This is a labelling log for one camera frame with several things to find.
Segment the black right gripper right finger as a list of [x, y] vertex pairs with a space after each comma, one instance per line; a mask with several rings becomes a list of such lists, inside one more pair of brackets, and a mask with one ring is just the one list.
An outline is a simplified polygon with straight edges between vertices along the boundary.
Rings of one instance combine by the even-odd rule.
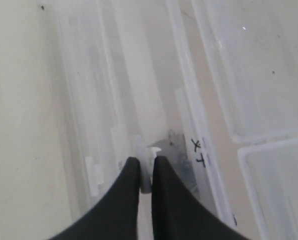
[[155, 240], [245, 240], [208, 211], [182, 183], [169, 160], [154, 161], [151, 195]]

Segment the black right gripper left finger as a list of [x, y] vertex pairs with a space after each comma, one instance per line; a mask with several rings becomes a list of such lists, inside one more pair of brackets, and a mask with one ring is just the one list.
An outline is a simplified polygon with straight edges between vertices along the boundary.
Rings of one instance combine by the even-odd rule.
[[126, 160], [119, 176], [84, 216], [52, 237], [53, 240], [137, 240], [140, 162]]

